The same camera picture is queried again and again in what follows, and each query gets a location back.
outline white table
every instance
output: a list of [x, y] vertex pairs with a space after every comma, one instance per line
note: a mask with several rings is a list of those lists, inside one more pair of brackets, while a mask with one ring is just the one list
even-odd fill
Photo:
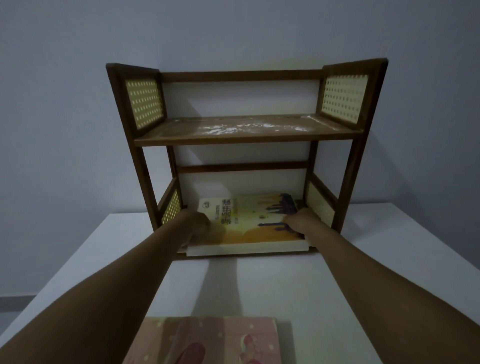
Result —
[[[0, 336], [0, 346], [150, 232], [146, 213], [109, 215]], [[393, 204], [350, 206], [343, 235], [480, 324], [480, 271]], [[284, 364], [380, 363], [319, 254], [173, 262], [148, 315], [274, 316]]]

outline yellow book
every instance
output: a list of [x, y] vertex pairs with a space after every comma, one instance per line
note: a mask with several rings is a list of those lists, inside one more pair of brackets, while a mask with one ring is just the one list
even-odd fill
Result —
[[297, 212], [289, 194], [202, 198], [197, 211], [211, 227], [188, 246], [187, 256], [308, 251], [303, 236], [282, 222]]

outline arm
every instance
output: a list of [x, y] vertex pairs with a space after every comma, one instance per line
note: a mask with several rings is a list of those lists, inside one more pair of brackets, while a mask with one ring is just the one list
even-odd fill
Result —
[[0, 363], [121, 363], [178, 249], [208, 227], [182, 210], [83, 280], [0, 349]]
[[391, 271], [309, 209], [284, 222], [318, 249], [384, 363], [474, 363], [480, 327], [468, 317]]

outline person's right arm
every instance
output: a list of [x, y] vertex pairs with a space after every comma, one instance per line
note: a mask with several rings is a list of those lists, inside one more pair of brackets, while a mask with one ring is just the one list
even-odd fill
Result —
[[284, 222], [322, 254], [384, 363], [479, 362], [475, 322], [366, 255], [309, 209]]

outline book cover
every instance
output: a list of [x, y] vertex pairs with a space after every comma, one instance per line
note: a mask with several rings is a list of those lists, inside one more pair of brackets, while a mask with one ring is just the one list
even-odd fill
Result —
[[[263, 194], [251, 196], [213, 197], [200, 199], [198, 209], [211, 221], [209, 233], [199, 241], [194, 241], [187, 249], [187, 254], [197, 255], [197, 247], [226, 247], [234, 244], [262, 243], [266, 251], [284, 251], [277, 243], [289, 251], [308, 250], [308, 244], [303, 236], [293, 231], [282, 222], [287, 214], [297, 212], [297, 207], [289, 194]], [[299, 242], [293, 246], [286, 243]], [[251, 246], [251, 252], [258, 253], [257, 247]], [[215, 254], [214, 250], [205, 250]], [[221, 250], [229, 254], [228, 248]], [[233, 254], [241, 254], [238, 249]]]
[[271, 317], [146, 317], [123, 364], [281, 364]]

